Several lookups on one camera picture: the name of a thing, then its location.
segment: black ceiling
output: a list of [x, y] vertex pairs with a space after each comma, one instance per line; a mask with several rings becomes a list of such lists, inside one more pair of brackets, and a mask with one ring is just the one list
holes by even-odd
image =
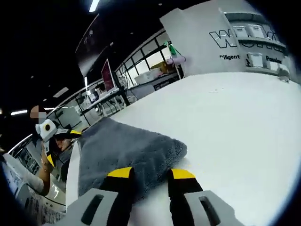
[[[100, 0], [89, 13], [92, 0], [20, 1], [2, 8], [10, 14], [2, 19], [2, 67], [0, 77], [0, 145], [12, 147], [30, 134], [29, 115], [10, 116], [12, 111], [35, 105], [55, 107], [84, 87], [75, 49], [99, 14], [103, 47], [108, 47], [88, 76], [100, 78], [106, 58], [116, 69], [143, 41], [162, 28], [159, 18], [174, 8], [187, 8], [201, 0]], [[63, 87], [68, 92], [53, 95]]]

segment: desk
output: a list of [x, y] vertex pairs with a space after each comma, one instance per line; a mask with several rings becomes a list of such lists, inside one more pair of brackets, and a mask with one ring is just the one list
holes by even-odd
[[[231, 205], [246, 226], [266, 226], [295, 188], [301, 162], [301, 88], [259, 73], [213, 73], [175, 82], [111, 118], [184, 142], [177, 166]], [[77, 199], [72, 153], [66, 205]], [[129, 225], [172, 226], [167, 184], [133, 206]]]

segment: person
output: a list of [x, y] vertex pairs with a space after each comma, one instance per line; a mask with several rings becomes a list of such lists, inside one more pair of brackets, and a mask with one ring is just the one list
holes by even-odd
[[15, 193], [25, 186], [28, 194], [28, 203], [24, 206], [26, 214], [31, 216], [38, 225], [53, 224], [65, 216], [65, 213], [50, 209], [43, 202], [42, 196], [48, 194], [50, 189], [51, 165], [45, 154], [42, 155], [42, 167], [38, 176], [29, 172], [21, 162], [8, 153], [1, 152], [1, 166], [5, 172], [8, 186]]

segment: white tabletop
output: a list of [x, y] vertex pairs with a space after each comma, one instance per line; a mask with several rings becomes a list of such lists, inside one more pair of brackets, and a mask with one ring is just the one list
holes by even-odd
[[[184, 142], [178, 168], [193, 173], [246, 226], [266, 226], [295, 188], [301, 162], [301, 88], [258, 73], [195, 75], [111, 117]], [[77, 199], [79, 153], [69, 166], [66, 204]], [[131, 226], [172, 226], [167, 185], [133, 206]]]

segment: yellow part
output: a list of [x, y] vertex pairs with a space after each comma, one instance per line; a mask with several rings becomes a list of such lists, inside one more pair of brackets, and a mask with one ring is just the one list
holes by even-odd
[[112, 171], [111, 173], [109, 173], [108, 177], [129, 178], [131, 168], [132, 167], [130, 166], [130, 167], [126, 167], [126, 168], [116, 169], [116, 170]]
[[47, 156], [47, 159], [48, 159], [48, 161], [51, 163], [51, 165], [54, 167], [55, 165], [53, 164], [51, 155], [48, 155], [48, 156]]
[[172, 169], [174, 179], [196, 178], [192, 173], [184, 169]]
[[71, 132], [70, 133], [74, 133], [74, 134], [80, 134], [81, 135], [81, 132], [78, 132], [78, 131], [76, 131], [76, 130], [71, 130]]

